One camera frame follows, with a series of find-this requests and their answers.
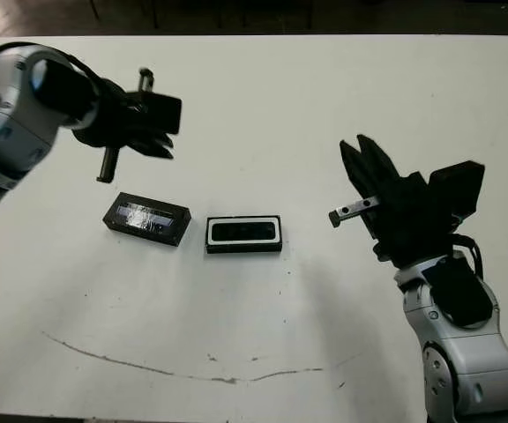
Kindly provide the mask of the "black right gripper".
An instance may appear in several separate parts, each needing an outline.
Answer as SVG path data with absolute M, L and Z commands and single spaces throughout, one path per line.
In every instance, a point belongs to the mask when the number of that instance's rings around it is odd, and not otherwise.
M 397 268 L 449 254 L 461 224 L 461 172 L 437 170 L 428 180 L 418 172 L 401 176 L 373 139 L 358 134 L 357 141 L 359 150 L 341 140 L 340 155 L 362 199 L 330 211 L 332 226 L 361 217 L 377 241 L 377 259 Z

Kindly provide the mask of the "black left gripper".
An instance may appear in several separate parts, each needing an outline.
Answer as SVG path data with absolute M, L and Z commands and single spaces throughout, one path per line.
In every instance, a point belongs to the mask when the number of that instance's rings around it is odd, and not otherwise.
M 146 116 L 141 94 L 151 92 L 153 73 L 147 68 L 139 71 L 138 90 L 127 93 L 108 79 L 102 80 L 97 115 L 84 129 L 73 130 L 74 137 L 84 145 L 104 148 L 98 182 L 112 182 L 120 150 L 129 146 L 147 157 L 172 160 L 167 148 L 173 148 L 172 139 L 165 133 L 152 134 L 140 124 Z

